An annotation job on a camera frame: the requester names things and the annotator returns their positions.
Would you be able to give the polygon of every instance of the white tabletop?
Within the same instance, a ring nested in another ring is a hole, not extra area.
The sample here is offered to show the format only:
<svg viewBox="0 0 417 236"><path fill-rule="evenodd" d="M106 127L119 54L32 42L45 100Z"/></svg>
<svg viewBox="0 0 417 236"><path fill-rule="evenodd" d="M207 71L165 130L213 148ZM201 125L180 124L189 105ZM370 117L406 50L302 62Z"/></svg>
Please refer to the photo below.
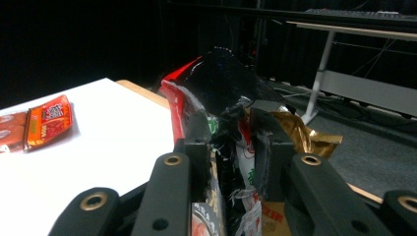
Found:
<svg viewBox="0 0 417 236"><path fill-rule="evenodd" d="M0 155L0 235L47 235L80 192L124 195L146 183L173 150L170 111L108 79L0 110L22 111L66 94L74 124L51 146Z"/></svg>

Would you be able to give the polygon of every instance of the black wall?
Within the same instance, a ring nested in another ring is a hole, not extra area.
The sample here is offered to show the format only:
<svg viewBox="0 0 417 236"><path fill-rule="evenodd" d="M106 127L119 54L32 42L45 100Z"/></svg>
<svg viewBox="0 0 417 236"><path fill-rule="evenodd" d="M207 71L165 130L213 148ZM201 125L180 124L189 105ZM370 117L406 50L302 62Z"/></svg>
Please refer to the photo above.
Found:
<svg viewBox="0 0 417 236"><path fill-rule="evenodd" d="M0 3L0 108L101 78L165 70L156 1Z"/></svg>

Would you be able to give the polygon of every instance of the snack package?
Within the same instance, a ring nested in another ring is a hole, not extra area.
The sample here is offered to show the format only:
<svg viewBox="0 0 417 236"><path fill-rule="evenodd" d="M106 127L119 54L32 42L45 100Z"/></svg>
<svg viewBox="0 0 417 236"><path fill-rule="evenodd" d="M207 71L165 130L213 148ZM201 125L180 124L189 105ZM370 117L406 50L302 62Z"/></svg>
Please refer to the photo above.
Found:
<svg viewBox="0 0 417 236"><path fill-rule="evenodd" d="M263 236L290 236L284 203L262 201L262 235Z"/></svg>
<svg viewBox="0 0 417 236"><path fill-rule="evenodd" d="M23 150L27 113L0 116L0 153Z"/></svg>
<svg viewBox="0 0 417 236"><path fill-rule="evenodd" d="M72 124L71 104L65 95L28 112L0 116L0 154L43 147Z"/></svg>
<svg viewBox="0 0 417 236"><path fill-rule="evenodd" d="M262 229L262 207L253 184L255 150L246 105L245 100L240 100L226 108L211 139L225 201L227 235L261 235Z"/></svg>
<svg viewBox="0 0 417 236"><path fill-rule="evenodd" d="M210 153L210 183L205 203L192 203L192 236L226 235L224 207L217 178L215 153Z"/></svg>

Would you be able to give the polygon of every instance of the dark background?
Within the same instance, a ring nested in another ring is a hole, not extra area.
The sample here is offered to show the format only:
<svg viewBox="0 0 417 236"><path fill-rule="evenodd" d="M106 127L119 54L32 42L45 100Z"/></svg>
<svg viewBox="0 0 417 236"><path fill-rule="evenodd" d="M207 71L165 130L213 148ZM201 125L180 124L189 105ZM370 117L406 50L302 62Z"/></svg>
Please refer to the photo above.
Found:
<svg viewBox="0 0 417 236"><path fill-rule="evenodd" d="M252 0L200 0L203 4L256 7ZM417 11L415 0L410 5ZM263 8L395 10L393 0L263 1ZM214 46L227 47L257 75L311 87L327 33L289 24L190 11L171 11L166 1L63 1L0 3L0 109L102 78L157 88L161 77ZM382 48L387 42L339 33L336 40ZM417 89L417 43L390 48L411 54L335 45L331 70Z"/></svg>
<svg viewBox="0 0 417 236"><path fill-rule="evenodd" d="M0 3L0 108L102 78L164 71L156 1Z"/></svg>

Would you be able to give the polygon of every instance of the screw hole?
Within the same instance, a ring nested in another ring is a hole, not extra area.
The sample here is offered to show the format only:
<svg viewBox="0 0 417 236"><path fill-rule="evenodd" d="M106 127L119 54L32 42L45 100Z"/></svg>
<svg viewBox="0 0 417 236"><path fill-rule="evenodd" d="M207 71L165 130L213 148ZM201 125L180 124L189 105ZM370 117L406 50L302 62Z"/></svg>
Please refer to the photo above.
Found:
<svg viewBox="0 0 417 236"><path fill-rule="evenodd" d="M417 199L409 196L398 197L399 203L406 209L417 213Z"/></svg>
<svg viewBox="0 0 417 236"><path fill-rule="evenodd" d="M106 203L107 195L104 192L96 192L85 197L80 203L80 208L83 210L95 210L103 207Z"/></svg>
<svg viewBox="0 0 417 236"><path fill-rule="evenodd" d="M163 162L167 165L177 165L181 163L182 158L176 155L166 157Z"/></svg>
<svg viewBox="0 0 417 236"><path fill-rule="evenodd" d="M352 220L352 226L361 233L369 233L368 226L359 220Z"/></svg>
<svg viewBox="0 0 417 236"><path fill-rule="evenodd" d="M301 157L301 160L308 165L320 165L320 164L322 164L322 162L318 158L316 158L314 156L311 156L311 155L305 155L305 156Z"/></svg>
<svg viewBox="0 0 417 236"><path fill-rule="evenodd" d="M92 197L87 201L87 206L94 207L101 202L101 197Z"/></svg>
<svg viewBox="0 0 417 236"><path fill-rule="evenodd" d="M153 222L152 228L154 230L164 230L168 227L168 221L166 219L157 219L156 221Z"/></svg>

